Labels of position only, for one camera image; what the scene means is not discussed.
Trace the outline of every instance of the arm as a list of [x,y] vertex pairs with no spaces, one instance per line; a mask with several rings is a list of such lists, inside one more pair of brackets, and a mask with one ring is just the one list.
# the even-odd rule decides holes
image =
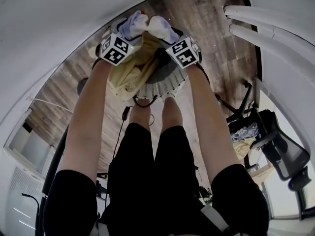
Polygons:
[[191,84],[201,154],[212,183],[220,171],[239,164],[239,160],[223,112],[205,75],[196,65],[191,65],[186,71]]
[[73,170],[96,182],[107,77],[111,65],[99,61],[75,106],[65,143],[62,170]]

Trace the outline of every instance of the office chair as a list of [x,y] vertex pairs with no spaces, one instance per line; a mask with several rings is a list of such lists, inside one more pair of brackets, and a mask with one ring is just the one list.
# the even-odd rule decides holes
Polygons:
[[[230,133],[256,123],[259,135],[250,149],[261,147],[262,152],[272,163],[280,179],[283,181],[291,179],[288,184],[289,189],[292,191],[302,189],[311,181],[308,177],[307,167],[305,167],[310,160],[310,154],[280,129],[274,112],[269,110],[258,112],[256,105],[245,110],[252,86],[248,82],[245,82],[244,86],[248,90],[239,109],[233,108],[216,95],[218,101],[233,112],[233,115],[226,119],[229,123]],[[250,115],[243,117],[243,114],[248,112]],[[247,170],[253,167],[249,164],[248,155],[244,158],[244,163]]]

